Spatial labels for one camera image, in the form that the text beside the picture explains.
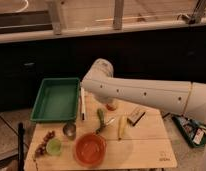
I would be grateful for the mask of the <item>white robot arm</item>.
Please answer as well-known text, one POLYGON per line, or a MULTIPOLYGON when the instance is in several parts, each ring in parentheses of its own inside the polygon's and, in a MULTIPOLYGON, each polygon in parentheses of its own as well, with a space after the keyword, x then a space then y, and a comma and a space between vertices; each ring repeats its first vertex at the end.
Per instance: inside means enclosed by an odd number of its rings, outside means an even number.
POLYGON ((104 104, 120 99, 183 115, 206 125, 206 84, 115 78, 113 73, 113 65, 99 58, 83 77, 81 85, 104 104))

